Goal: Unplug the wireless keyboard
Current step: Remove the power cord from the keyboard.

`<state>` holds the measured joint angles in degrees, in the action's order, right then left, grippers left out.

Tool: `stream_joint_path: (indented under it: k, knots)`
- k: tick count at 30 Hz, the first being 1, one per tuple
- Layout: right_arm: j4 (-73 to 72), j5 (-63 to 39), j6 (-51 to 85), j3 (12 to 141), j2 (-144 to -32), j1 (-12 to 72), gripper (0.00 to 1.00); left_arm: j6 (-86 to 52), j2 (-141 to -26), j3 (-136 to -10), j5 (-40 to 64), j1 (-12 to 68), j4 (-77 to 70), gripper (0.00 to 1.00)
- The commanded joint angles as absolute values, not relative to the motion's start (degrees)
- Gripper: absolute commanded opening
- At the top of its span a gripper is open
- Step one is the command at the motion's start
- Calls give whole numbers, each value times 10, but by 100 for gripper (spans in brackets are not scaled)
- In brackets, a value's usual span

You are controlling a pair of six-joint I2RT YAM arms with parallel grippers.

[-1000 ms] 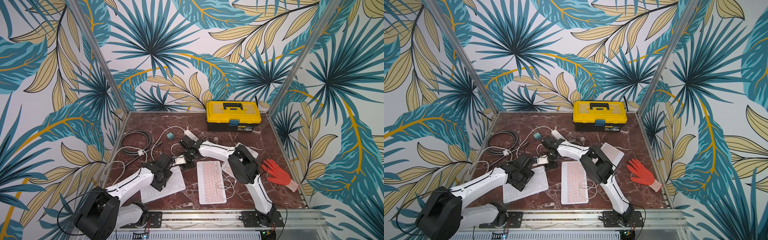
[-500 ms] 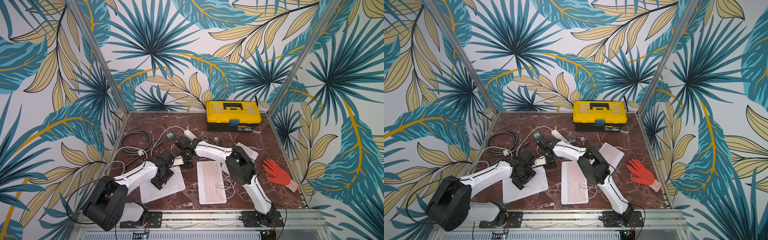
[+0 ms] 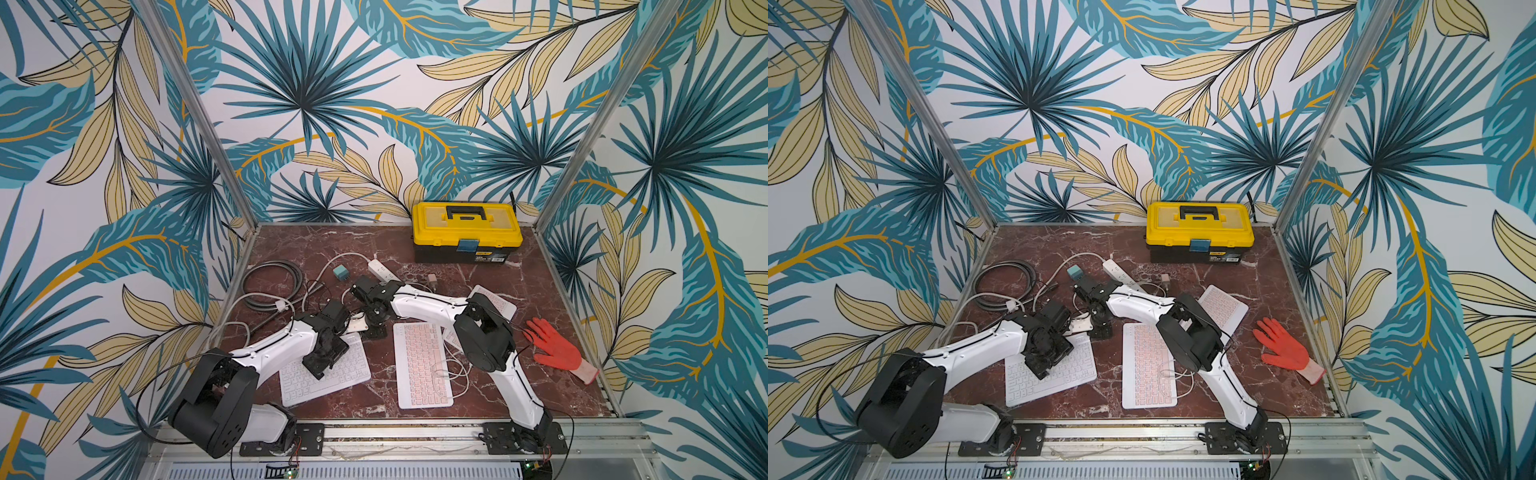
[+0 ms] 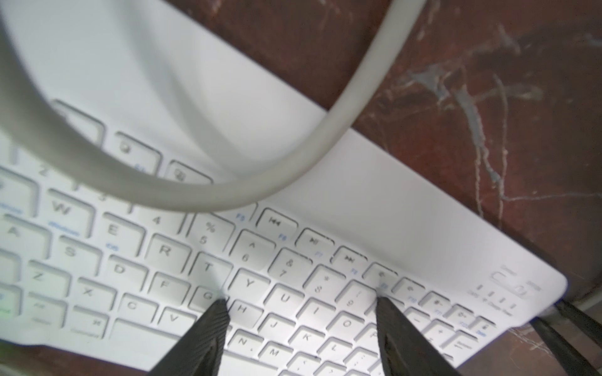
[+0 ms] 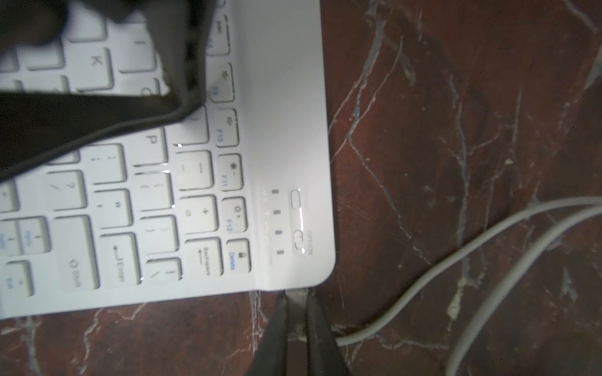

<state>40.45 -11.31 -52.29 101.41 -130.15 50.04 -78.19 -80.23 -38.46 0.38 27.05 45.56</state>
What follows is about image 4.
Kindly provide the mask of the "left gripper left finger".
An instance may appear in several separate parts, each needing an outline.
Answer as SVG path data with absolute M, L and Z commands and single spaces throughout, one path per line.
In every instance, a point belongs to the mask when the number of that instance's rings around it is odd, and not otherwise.
M 148 374 L 218 375 L 229 324 L 227 301 L 217 299 Z

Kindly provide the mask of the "white wireless keyboard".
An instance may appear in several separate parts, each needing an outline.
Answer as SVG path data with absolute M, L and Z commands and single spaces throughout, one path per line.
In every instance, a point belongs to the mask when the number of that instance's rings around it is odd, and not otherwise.
M 53 109 L 177 183 L 236 178 L 325 111 L 165 1 L 4 1 Z M 361 134 L 230 211 L 162 211 L 1 137 L 1 338 L 151 369 L 217 299 L 222 375 L 380 375 L 376 298 L 453 366 L 553 305 L 567 279 Z

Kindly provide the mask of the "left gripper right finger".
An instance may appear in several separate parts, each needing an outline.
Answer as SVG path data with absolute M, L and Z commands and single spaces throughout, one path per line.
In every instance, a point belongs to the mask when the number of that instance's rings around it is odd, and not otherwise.
M 385 375 L 459 374 L 385 296 L 376 299 L 376 324 Z

